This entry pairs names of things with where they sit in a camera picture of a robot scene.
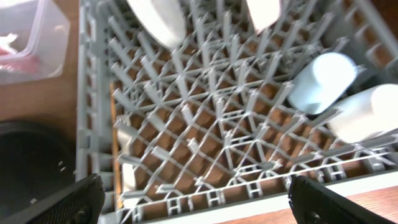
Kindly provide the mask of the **white napkin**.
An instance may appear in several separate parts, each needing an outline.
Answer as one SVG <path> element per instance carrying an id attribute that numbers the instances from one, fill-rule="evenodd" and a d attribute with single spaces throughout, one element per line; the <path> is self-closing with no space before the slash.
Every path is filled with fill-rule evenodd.
<path id="1" fill-rule="evenodd" d="M 7 36 L 1 36 L 1 55 L 16 54 L 18 51 L 11 47 L 11 44 L 18 38 L 17 34 L 10 33 Z"/>

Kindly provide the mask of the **light blue cup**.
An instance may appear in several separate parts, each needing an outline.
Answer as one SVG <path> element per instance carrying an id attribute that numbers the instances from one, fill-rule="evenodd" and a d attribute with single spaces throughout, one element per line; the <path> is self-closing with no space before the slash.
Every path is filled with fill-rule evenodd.
<path id="1" fill-rule="evenodd" d="M 348 89 L 357 75 L 356 64 L 347 55 L 321 54 L 293 79 L 287 100 L 296 110 L 320 114 Z"/>

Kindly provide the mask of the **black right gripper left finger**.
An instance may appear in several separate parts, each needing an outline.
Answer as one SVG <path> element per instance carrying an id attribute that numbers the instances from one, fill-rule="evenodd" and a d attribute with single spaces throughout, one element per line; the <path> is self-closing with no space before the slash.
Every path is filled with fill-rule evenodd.
<path id="1" fill-rule="evenodd" d="M 97 224 L 105 201 L 99 174 L 91 174 L 30 207 L 1 220 L 1 224 Z"/>

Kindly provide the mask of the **pink bowl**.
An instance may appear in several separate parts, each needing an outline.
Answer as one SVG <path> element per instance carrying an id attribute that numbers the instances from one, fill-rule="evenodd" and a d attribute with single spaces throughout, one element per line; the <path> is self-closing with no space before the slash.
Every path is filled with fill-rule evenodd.
<path id="1" fill-rule="evenodd" d="M 280 17 L 280 0 L 246 0 L 249 16 L 256 35 L 273 25 Z"/>

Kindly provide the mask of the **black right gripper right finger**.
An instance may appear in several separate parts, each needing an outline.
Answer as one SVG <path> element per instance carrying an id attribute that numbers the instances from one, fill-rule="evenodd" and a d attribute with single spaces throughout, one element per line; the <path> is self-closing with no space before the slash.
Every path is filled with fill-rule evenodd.
<path id="1" fill-rule="evenodd" d="M 306 176 L 292 179 L 289 205 L 298 224 L 393 224 Z"/>

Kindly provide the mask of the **red snack wrapper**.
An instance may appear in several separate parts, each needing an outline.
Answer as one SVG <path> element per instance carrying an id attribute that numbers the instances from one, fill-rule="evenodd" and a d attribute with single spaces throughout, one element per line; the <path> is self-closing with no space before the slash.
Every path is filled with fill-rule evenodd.
<path id="1" fill-rule="evenodd" d="M 26 55 L 21 58 L 1 62 L 2 72 L 34 74 L 39 69 L 39 59 L 34 55 Z"/>

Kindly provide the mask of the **grey plate with food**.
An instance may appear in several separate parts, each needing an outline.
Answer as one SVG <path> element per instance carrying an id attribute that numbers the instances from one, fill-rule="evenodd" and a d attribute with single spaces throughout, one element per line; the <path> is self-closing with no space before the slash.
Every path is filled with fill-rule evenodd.
<path id="1" fill-rule="evenodd" d="M 187 34 L 182 7 L 178 0 L 127 0 L 146 31 L 169 50 L 179 47 Z"/>

